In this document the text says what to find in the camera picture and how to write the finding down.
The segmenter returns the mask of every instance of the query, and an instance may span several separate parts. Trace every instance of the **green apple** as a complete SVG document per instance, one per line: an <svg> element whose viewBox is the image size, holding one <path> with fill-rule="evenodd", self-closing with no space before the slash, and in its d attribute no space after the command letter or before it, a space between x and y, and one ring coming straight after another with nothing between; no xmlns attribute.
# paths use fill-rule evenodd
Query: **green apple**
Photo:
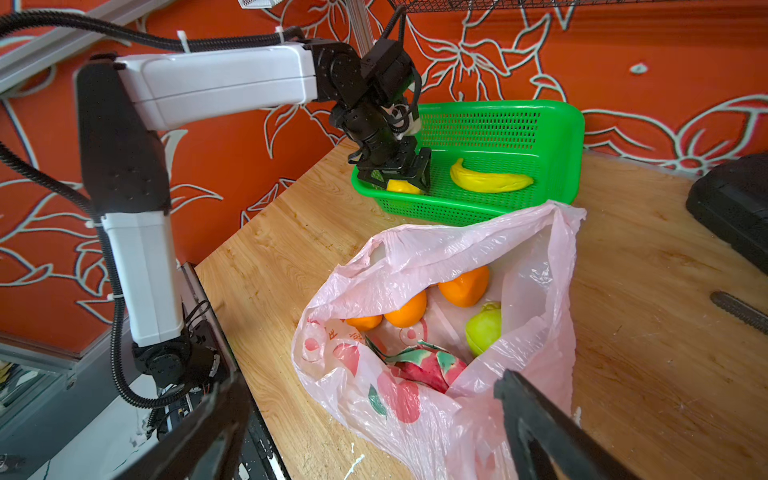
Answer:
<svg viewBox="0 0 768 480"><path fill-rule="evenodd" d="M479 356L502 336L502 305L499 302L483 305L482 311L467 322L464 331L469 348Z"/></svg>

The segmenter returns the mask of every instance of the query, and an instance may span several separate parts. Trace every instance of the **pink plastic bag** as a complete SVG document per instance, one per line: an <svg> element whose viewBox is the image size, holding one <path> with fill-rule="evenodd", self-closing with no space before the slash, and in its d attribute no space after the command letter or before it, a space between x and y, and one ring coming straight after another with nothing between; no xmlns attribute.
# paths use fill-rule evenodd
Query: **pink plastic bag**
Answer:
<svg viewBox="0 0 768 480"><path fill-rule="evenodd" d="M492 387L505 369L521 371L570 414L576 339L568 284L585 214L550 201L468 227L401 225L379 233L331 273L304 310L291 354L301 383L419 480L517 478ZM445 394L393 375L341 320L392 312L483 265L491 282L477 306L453 306L431 287L415 326L396 329L384 320L366 333L385 353L424 340L465 360ZM502 337L473 360L464 325L486 300L502 303Z"/></svg>

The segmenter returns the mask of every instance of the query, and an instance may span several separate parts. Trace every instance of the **orange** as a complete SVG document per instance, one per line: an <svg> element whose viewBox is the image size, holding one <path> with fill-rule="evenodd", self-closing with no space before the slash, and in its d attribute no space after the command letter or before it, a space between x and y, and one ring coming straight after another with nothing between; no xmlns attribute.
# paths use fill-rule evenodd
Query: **orange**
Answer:
<svg viewBox="0 0 768 480"><path fill-rule="evenodd" d="M463 273L450 282L439 283L440 292L450 303L456 306L475 305L488 289L491 269L481 266L471 272Z"/></svg>
<svg viewBox="0 0 768 480"><path fill-rule="evenodd" d="M387 319L392 325L407 329L410 326L414 326L422 319L424 312L427 311L427 291L424 290L418 295L411 298L400 310L394 312L385 313L384 318Z"/></svg>
<svg viewBox="0 0 768 480"><path fill-rule="evenodd" d="M382 316L361 316L356 319L348 319L346 322L361 332L367 332L368 330L375 329L382 322Z"/></svg>

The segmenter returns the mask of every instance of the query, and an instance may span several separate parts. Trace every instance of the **metal wire mesh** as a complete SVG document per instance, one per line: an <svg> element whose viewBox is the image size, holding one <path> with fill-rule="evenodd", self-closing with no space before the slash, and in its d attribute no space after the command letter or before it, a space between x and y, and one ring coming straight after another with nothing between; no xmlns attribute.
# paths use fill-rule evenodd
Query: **metal wire mesh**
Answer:
<svg viewBox="0 0 768 480"><path fill-rule="evenodd" d="M570 7L572 5L609 5L650 2L689 2L691 0L389 0L393 7L404 5L408 13L463 12L494 8Z"/></svg>

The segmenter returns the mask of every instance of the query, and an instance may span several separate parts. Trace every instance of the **wooden table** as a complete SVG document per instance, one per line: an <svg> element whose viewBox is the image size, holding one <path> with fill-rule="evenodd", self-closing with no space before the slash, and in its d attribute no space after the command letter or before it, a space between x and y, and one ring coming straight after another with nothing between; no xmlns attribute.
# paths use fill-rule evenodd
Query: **wooden table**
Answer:
<svg viewBox="0 0 768 480"><path fill-rule="evenodd" d="M352 151L335 148L197 268L294 480L341 480L361 454L351 479L410 478L332 420L290 362L301 312L333 267L373 234L416 223L352 189ZM585 154L573 409L643 478L768 478L768 336L708 299L726 290L768 311L768 277L685 211L689 188Z"/></svg>

